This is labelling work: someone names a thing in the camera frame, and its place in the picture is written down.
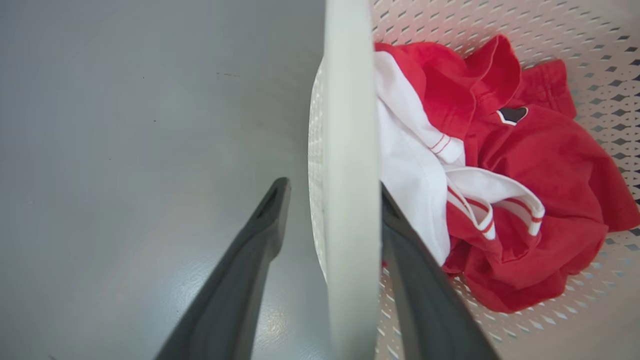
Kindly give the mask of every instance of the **white plastic laundry basket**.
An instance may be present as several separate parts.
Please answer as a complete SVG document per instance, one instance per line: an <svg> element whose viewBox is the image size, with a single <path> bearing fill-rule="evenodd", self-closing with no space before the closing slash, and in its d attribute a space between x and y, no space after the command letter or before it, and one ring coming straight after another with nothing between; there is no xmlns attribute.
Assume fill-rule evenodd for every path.
<svg viewBox="0 0 640 360"><path fill-rule="evenodd" d="M509 37L523 68L556 58L568 68L575 119L613 157L640 198L640 6L563 0L375 0L374 41L439 42L462 56L497 33ZM634 14L625 13L625 6ZM323 271L323 81L312 91L308 175L312 225ZM393 289L380 281L378 359L402 359ZM610 234L591 266L565 293L515 314L474 300L452 285L504 359L640 359L640 229Z"/></svg>

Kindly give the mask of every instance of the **white garment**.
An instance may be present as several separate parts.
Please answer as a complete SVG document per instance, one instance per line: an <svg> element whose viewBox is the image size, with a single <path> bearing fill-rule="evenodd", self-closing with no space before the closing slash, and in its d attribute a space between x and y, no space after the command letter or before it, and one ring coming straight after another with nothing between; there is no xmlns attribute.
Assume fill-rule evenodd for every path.
<svg viewBox="0 0 640 360"><path fill-rule="evenodd" d="M464 143L431 125L393 56L376 52L374 64L380 179L438 264L444 264L451 251L447 201L488 240L495 239L493 206L520 217L529 234L536 235L545 208L535 194L506 176L464 166Z"/></svg>

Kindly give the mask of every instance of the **red garment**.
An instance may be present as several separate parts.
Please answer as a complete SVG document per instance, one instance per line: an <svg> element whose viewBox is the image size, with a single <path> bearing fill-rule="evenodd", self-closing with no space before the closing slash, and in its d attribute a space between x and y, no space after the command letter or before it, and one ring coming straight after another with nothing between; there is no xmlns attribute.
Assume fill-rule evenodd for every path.
<svg viewBox="0 0 640 360"><path fill-rule="evenodd" d="M463 139L467 166L518 181L545 206L537 236L523 232L513 213L496 208L497 235L488 240L448 203L452 250L444 270L463 272L486 307L509 313L559 296L568 275L596 256L607 231L640 224L617 166L573 121L562 61L521 73L502 35L464 60L432 43L376 44L376 50L396 59L432 125ZM515 125L504 122L497 110L505 107L526 107L526 116Z"/></svg>

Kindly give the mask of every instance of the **perforated basket wall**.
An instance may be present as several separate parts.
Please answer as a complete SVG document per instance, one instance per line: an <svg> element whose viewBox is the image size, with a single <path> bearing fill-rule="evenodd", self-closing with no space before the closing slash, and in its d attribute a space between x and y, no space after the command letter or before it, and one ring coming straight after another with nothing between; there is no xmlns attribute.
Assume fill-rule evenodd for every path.
<svg viewBox="0 0 640 360"><path fill-rule="evenodd" d="M606 6L596 11L583 3L375 0L372 33L375 41L389 44L439 42L462 56L503 33L525 69L563 59L578 109L575 120L613 157L638 199L640 34L633 21L640 14L625 22L603 11ZM312 91L308 174L314 239L324 271L322 101L321 65ZM591 267L570 278L561 297L515 314L483 307L461 279L452 285L505 359L640 358L640 229L610 234ZM377 358L403 359L388 273L380 286Z"/></svg>

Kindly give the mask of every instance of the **gray floor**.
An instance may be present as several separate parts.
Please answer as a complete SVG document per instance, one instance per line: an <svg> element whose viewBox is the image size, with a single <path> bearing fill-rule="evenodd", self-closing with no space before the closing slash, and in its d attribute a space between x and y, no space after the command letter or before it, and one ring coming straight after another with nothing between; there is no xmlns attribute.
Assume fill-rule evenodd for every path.
<svg viewBox="0 0 640 360"><path fill-rule="evenodd" d="M0 1L1 359L153 358L278 176L254 358L331 358L306 154L323 7Z"/></svg>

